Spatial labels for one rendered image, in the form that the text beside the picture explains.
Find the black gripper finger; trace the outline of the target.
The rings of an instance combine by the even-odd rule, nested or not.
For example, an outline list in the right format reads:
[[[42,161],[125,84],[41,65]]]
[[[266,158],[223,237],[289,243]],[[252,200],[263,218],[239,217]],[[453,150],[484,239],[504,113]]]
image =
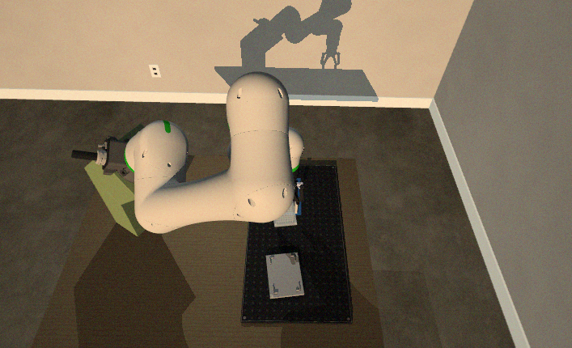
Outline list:
[[[301,180],[300,182],[296,182],[298,188],[299,188],[299,194],[300,197],[298,197],[298,195],[296,194],[296,192],[294,191],[294,212],[297,214],[297,209],[299,207],[299,202],[304,202],[304,198],[303,198],[303,188],[304,188],[304,184],[303,181]]]

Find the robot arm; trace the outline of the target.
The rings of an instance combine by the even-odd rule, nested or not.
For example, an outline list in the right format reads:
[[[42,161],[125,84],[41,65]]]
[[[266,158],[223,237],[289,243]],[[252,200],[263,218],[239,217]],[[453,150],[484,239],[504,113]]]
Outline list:
[[[107,136],[98,144],[103,150],[72,150],[71,158],[95,160],[104,175],[118,171],[134,183],[136,219],[153,233],[209,221],[274,221],[294,200],[304,148],[289,127],[288,93],[271,74],[250,72],[233,82],[226,105],[231,166],[211,176],[186,182],[188,139],[170,121],[151,122],[124,141]]]

